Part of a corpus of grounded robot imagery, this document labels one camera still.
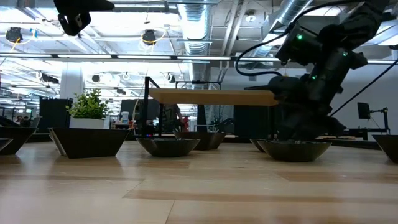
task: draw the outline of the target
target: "wooden tabletop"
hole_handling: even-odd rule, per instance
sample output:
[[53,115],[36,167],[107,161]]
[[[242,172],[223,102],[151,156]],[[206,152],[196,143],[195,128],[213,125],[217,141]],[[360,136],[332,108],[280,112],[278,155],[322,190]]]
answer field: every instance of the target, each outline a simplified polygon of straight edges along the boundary
[[264,90],[181,90],[150,88],[149,95],[164,104],[274,106],[274,94]]
[[54,149],[27,143],[0,156],[0,223],[398,223],[398,166],[378,150],[332,146],[288,163],[253,144],[178,158],[152,157],[136,141],[116,157]]

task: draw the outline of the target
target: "person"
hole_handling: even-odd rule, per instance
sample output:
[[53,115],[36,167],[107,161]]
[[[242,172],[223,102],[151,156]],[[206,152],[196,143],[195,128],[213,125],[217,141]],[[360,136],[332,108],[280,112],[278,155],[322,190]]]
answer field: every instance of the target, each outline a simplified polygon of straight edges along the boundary
[[25,116],[24,119],[21,121],[20,125],[22,127],[26,127],[26,128],[30,127],[30,119],[29,119],[29,117]]
[[15,121],[15,123],[21,124],[22,120],[23,120],[22,116],[17,116],[17,120]]

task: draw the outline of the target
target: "computer monitor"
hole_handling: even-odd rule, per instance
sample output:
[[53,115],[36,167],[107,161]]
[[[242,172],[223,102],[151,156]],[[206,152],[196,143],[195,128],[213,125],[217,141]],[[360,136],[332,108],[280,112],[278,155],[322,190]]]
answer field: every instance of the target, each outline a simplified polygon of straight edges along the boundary
[[360,119],[371,119],[371,110],[367,103],[358,103],[358,116]]

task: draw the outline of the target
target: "green plant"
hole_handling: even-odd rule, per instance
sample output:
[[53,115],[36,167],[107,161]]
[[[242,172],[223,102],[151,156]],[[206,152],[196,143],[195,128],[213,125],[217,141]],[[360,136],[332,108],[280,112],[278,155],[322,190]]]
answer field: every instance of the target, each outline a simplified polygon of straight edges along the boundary
[[66,106],[67,111],[74,118],[103,119],[111,111],[108,108],[108,100],[101,102],[101,90],[94,89],[91,93],[84,92],[81,95],[75,93],[77,102],[72,108]]

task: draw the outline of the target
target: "potted plant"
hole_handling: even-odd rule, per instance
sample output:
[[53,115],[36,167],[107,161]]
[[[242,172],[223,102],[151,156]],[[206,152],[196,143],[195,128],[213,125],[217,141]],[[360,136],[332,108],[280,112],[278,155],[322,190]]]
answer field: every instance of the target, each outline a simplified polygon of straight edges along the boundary
[[70,128],[104,129],[104,118],[110,113],[108,100],[101,102],[101,90],[94,89],[91,93],[84,92],[81,95],[75,93],[77,102],[72,108],[66,106],[72,116]]

